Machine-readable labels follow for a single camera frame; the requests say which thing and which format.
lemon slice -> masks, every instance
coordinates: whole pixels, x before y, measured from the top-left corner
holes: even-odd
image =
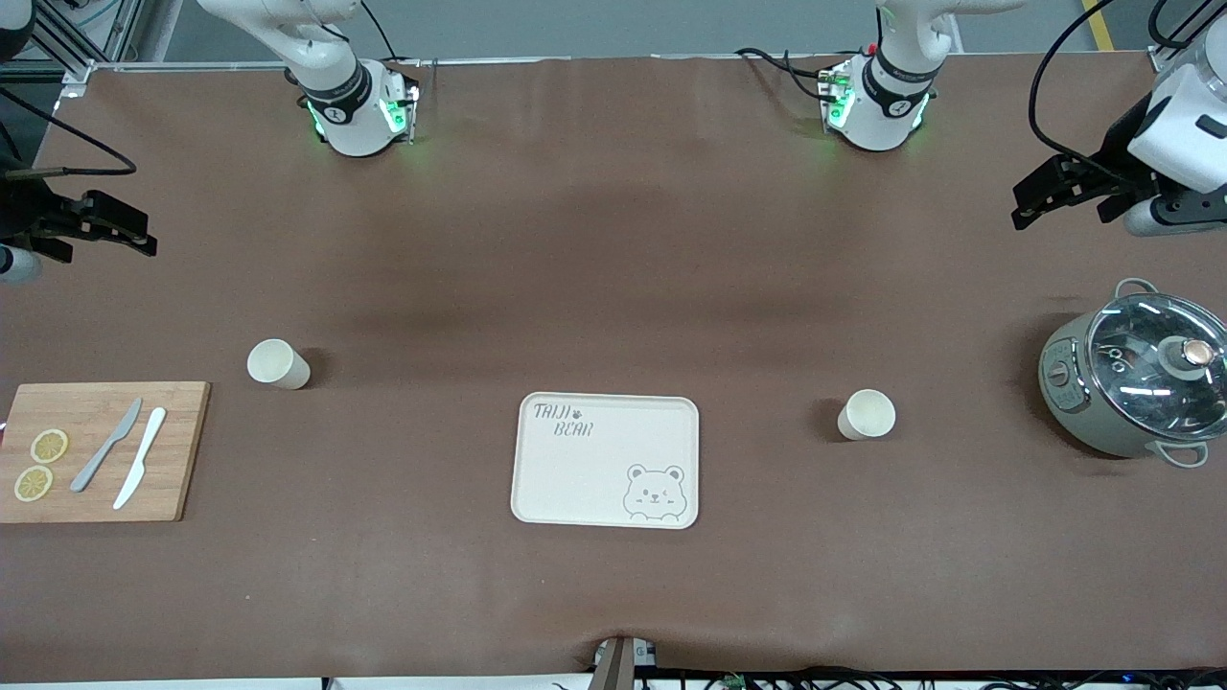
[[[52,490],[52,479],[54,476],[52,468],[43,465],[26,468],[26,471],[21,473],[17,478],[17,483],[12,485],[12,492],[23,503],[37,501]]]
[[[69,449],[69,435],[58,428],[48,428],[29,444],[29,457],[37,463],[54,463]]]

bear face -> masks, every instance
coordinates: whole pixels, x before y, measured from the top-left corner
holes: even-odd
[[[682,495],[682,468],[670,465],[664,471],[649,470],[643,465],[631,465],[626,473],[631,486],[622,497],[622,507],[631,517],[643,516],[648,519],[677,519],[686,512],[686,496]]]

paper cup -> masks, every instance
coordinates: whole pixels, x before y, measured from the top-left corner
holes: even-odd
[[[247,373],[260,383],[296,390],[307,386],[310,367],[288,343],[270,338],[253,347],[247,356]]]
[[[877,390],[858,390],[839,410],[839,433],[849,441],[886,436],[894,427],[894,404]]]

knife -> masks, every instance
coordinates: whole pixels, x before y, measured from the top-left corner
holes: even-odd
[[[92,480],[94,473],[98,471],[98,465],[102,464],[107,453],[110,452],[110,447],[119,443],[125,436],[128,436],[128,432],[133,430],[133,425],[136,424],[136,415],[139,414],[141,414],[140,398],[133,400],[133,406],[128,408],[128,413],[124,415],[124,419],[119,420],[119,426],[115,427],[115,431],[110,432],[110,438],[107,438],[107,442],[102,444],[102,448],[98,448],[98,452],[93,454],[93,458],[90,458],[90,462],[85,465],[85,468],[77,473],[69,489],[80,494],[81,491],[85,491],[86,486],[90,486],[90,480]]]
[[[157,430],[162,428],[162,420],[166,419],[166,408],[153,408],[150,413],[150,421],[145,425],[145,436],[141,437],[141,447],[136,449],[136,459],[133,460],[133,469],[128,470],[128,479],[124,480],[124,486],[119,490],[119,496],[115,496],[115,503],[110,506],[114,510],[124,507],[124,503],[133,497],[133,492],[136,491],[136,486],[141,483],[141,478],[145,476],[145,455],[150,452],[150,446],[153,444],[153,437],[157,436]]]

white cutting board with bear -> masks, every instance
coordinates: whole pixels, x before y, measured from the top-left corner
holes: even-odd
[[[685,529],[698,518],[698,408],[686,398],[533,393],[512,512],[524,522]]]

